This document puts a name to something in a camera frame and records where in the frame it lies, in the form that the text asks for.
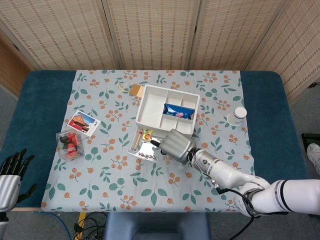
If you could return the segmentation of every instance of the blue snack bag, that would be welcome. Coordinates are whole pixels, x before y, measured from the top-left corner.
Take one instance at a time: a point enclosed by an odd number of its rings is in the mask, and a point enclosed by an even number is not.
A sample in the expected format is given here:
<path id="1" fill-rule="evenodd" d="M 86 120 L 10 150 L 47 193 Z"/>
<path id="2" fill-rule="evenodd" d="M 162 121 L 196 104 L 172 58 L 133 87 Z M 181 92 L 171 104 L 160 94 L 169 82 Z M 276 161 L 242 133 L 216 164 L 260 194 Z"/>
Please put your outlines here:
<path id="1" fill-rule="evenodd" d="M 195 110 L 192 108 L 165 103 L 163 114 L 191 120 L 191 115 L 194 112 Z"/>

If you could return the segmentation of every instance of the white divided tray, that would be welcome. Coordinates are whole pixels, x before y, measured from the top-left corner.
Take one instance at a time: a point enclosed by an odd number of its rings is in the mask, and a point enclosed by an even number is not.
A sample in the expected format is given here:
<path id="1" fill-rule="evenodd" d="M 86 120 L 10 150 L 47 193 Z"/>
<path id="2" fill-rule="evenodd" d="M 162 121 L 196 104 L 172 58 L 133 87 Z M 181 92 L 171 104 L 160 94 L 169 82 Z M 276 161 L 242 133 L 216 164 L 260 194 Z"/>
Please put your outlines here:
<path id="1" fill-rule="evenodd" d="M 136 124 L 142 129 L 153 129 L 152 135 L 161 138 L 164 138 L 171 129 L 191 137 L 195 128 L 199 100 L 200 96 L 197 94 L 145 85 L 135 119 Z M 163 114 L 165 103 L 194 109 L 191 120 Z"/>

